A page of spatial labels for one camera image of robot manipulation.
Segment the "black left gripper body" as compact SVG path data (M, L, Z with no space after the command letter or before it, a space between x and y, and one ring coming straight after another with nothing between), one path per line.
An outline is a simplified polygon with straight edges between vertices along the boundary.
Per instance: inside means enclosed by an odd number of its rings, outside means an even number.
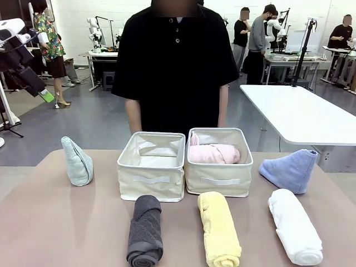
M45 89L45 83L30 67L18 70L17 73L22 82L26 84L26 91L31 96L36 97Z

